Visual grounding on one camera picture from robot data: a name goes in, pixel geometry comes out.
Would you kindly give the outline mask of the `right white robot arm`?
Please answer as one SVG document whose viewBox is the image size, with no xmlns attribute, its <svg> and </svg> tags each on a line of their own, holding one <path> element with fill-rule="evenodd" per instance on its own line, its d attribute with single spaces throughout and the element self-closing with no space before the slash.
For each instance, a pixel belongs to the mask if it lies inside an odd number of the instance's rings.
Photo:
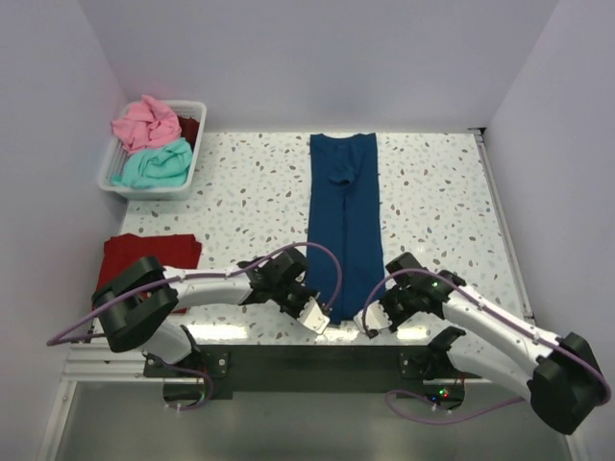
<svg viewBox="0 0 615 461">
<path fill-rule="evenodd" d="M 480 376 L 529 403 L 551 429 L 571 435 L 612 398 L 589 343 L 520 319 L 485 298 L 459 275 L 423 267 L 410 253 L 386 266 L 393 286 L 380 281 L 356 322 L 369 335 L 396 331 L 417 313 L 449 322 L 431 342 L 430 370 Z"/>
</svg>

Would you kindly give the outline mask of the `dark blue t shirt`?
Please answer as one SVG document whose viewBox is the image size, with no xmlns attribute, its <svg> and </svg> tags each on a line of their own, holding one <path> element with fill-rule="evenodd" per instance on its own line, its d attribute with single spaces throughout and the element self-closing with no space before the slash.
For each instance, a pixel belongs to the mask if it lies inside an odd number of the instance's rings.
<svg viewBox="0 0 615 461">
<path fill-rule="evenodd" d="M 377 136 L 346 138 L 313 134 L 310 148 L 310 203 L 307 240 L 332 252 L 342 270 L 342 284 L 330 257 L 307 249 L 307 285 L 333 301 L 331 323 L 352 320 L 372 289 L 384 278 L 381 242 Z"/>
</svg>

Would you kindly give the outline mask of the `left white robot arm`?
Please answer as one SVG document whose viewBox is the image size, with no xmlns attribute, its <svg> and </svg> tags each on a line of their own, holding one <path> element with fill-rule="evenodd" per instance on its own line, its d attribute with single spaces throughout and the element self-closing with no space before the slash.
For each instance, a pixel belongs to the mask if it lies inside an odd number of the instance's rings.
<svg viewBox="0 0 615 461">
<path fill-rule="evenodd" d="M 290 248 L 279 254 L 242 261 L 227 273 L 163 266 L 145 256 L 92 295 L 104 337 L 112 352 L 139 351 L 147 362 L 176 376 L 207 369 L 205 352 L 188 327 L 172 324 L 177 310 L 199 305 L 272 302 L 303 327 L 322 333 L 329 324 L 319 293 L 299 277 L 307 258 Z"/>
</svg>

